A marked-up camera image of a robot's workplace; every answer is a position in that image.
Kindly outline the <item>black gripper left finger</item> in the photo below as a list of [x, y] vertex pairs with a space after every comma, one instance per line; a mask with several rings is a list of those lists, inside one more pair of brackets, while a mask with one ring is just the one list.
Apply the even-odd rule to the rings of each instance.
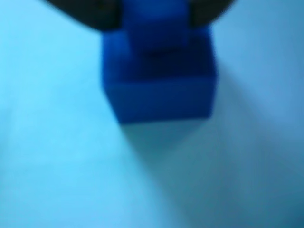
[[121, 27], [120, 0], [48, 0], [47, 3], [72, 19], [101, 32]]

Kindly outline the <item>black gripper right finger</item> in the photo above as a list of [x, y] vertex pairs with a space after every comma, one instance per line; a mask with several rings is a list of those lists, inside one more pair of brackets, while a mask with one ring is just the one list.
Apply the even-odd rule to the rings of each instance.
[[190, 25], [204, 26], [220, 17], [234, 0], [190, 0]]

